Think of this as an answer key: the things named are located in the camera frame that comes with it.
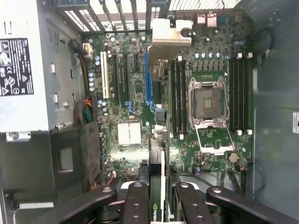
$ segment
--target white pci slot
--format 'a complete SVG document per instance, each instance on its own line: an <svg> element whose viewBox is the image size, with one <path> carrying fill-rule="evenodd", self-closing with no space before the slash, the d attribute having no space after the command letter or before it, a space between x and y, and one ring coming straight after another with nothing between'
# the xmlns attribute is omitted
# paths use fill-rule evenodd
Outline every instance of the white pci slot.
<svg viewBox="0 0 299 224"><path fill-rule="evenodd" d="M107 53L105 51L100 53L101 57L101 70L102 70L102 87L103 98L109 98L109 77L108 77L108 65L107 65Z"/></svg>

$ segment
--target sticker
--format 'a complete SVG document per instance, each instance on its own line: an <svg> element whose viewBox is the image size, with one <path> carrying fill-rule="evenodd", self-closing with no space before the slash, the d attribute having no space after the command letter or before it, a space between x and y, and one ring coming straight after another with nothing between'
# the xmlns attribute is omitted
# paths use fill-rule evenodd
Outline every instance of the sticker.
<svg viewBox="0 0 299 224"><path fill-rule="evenodd" d="M0 39L0 97L33 93L28 39Z"/></svg>
<svg viewBox="0 0 299 224"><path fill-rule="evenodd" d="M299 134L299 112L293 113L293 133Z"/></svg>

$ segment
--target metal panel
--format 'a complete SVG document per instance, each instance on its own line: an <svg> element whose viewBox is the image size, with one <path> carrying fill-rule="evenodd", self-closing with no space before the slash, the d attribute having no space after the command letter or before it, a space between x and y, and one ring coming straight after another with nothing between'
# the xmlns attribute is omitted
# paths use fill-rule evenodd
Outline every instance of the metal panel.
<svg viewBox="0 0 299 224"><path fill-rule="evenodd" d="M74 57L67 41L79 39L78 33L52 9L51 1L7 0L0 10L0 38L28 38L34 88L33 95L0 98L0 116L5 118L0 132L51 130L73 121L72 94L77 99L83 97L84 85L78 68L73 69ZM10 35L5 34L5 21L12 24ZM55 64L56 75L51 73L51 63ZM57 105L53 102L54 93L58 94ZM69 101L70 106L63 107L64 101Z"/></svg>
<svg viewBox="0 0 299 224"><path fill-rule="evenodd" d="M282 7L273 7L272 0L260 2L261 8L267 2L268 8L274 9L271 15L276 10L281 15L276 17L274 23L269 23L269 18L261 21L273 27L275 44L270 56L254 73L253 80L254 158L266 177L265 189L256 200L299 219L299 135L292 131L293 112L299 112L299 64L296 57L299 54L299 27L295 22L299 19L298 1L283 1L287 5ZM265 51L267 46L261 46L258 50ZM253 181L249 182L249 187L257 190L261 185L261 174L258 169L254 169Z"/></svg>

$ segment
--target white label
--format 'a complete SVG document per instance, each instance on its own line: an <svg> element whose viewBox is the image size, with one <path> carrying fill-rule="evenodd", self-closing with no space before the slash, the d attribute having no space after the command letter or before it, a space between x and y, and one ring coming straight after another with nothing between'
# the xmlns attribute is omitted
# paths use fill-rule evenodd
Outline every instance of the white label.
<svg viewBox="0 0 299 224"><path fill-rule="evenodd" d="M299 134L299 112L293 113L293 133Z"/></svg>

